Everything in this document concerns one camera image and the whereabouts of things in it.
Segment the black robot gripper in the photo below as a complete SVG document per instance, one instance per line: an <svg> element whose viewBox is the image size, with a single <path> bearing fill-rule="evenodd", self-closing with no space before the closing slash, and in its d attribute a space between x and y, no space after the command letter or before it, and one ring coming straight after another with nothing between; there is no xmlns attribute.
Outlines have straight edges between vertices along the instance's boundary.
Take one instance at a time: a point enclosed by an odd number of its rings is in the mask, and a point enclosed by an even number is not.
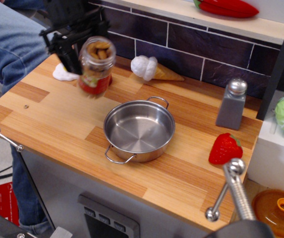
<svg viewBox="0 0 284 238"><path fill-rule="evenodd" d="M48 52L56 53L66 70L82 74L82 67L73 45L91 36L107 36L110 22L104 8L87 0L45 0L50 28L40 36Z"/></svg>

